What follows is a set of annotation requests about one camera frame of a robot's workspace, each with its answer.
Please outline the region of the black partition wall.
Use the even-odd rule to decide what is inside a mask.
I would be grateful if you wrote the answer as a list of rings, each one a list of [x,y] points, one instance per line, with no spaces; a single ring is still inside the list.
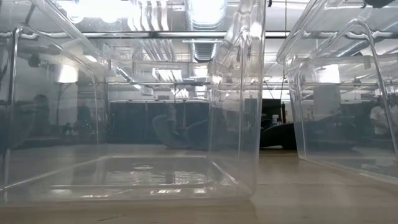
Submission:
[[[185,138],[192,124],[208,119],[209,104],[202,101],[114,101],[110,103],[106,138],[109,143],[162,144],[152,119],[165,114],[171,132]]]

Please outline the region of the silver ceiling ventilation duct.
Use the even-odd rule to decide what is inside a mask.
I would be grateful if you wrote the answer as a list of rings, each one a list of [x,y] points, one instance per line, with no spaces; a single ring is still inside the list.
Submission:
[[[215,32],[224,25],[227,0],[184,0],[186,20],[190,31]],[[214,39],[194,40],[191,44],[197,62],[209,62],[216,54]]]

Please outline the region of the horizontal overhead frame bar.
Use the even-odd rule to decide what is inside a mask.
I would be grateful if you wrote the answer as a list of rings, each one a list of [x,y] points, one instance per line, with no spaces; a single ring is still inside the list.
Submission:
[[[0,32],[0,37],[9,37],[12,32]],[[49,37],[63,38],[66,37],[65,33],[45,33]],[[87,39],[223,39],[227,37],[226,32],[83,32],[81,33]],[[266,32],[267,39],[286,39],[289,32]],[[305,32],[303,37],[310,39],[326,39],[332,37],[332,32]],[[347,32],[344,34],[349,39],[364,39],[365,34],[359,32]],[[380,32],[377,31],[372,34],[372,37],[380,40],[384,39],[398,39],[398,32]]]

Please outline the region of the black cap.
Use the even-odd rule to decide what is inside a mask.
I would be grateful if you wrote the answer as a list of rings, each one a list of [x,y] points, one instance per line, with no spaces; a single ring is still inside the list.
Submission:
[[[190,125],[185,130],[185,140],[189,147],[195,150],[206,151],[208,149],[208,120],[203,120]],[[284,149],[297,150],[294,124],[280,124],[261,131],[260,148],[282,146]]]

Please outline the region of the person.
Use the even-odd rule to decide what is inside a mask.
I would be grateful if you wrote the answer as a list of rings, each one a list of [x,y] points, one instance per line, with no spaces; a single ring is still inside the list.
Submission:
[[[376,105],[371,109],[369,119],[374,128],[374,134],[377,138],[387,139],[390,135],[389,124],[384,109],[384,102],[381,96],[376,98]]]

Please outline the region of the blue-grey cap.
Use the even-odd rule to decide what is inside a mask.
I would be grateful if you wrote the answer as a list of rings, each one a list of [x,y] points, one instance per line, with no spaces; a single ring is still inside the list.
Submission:
[[[184,137],[171,132],[169,121],[165,114],[155,116],[152,119],[152,127],[157,139],[167,147],[174,149],[185,149],[188,147]]]

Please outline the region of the black workstation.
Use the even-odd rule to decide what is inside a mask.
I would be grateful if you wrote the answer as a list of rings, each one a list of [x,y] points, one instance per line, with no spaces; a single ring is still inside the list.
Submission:
[[[280,99],[263,99],[261,120],[269,120],[271,126],[287,122],[285,103]]]

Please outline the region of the small clear plastic bin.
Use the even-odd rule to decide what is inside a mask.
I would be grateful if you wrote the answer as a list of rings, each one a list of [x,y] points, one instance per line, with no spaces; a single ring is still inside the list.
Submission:
[[[309,0],[277,61],[289,83],[301,159],[398,185],[398,0],[383,8],[363,0]],[[332,32],[326,39],[304,33]],[[349,39],[347,32],[365,34]],[[369,119],[381,96],[389,124],[377,138]]]

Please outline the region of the large clear plastic bin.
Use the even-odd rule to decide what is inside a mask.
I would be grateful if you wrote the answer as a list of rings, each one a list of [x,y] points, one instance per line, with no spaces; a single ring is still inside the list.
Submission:
[[[266,0],[227,0],[227,37],[87,39],[83,32],[195,32],[184,0],[0,0],[0,100],[35,104],[29,137],[0,150],[0,206],[245,200],[256,188]],[[45,33],[65,33],[49,37]],[[109,143],[114,101],[209,104],[206,151]]]

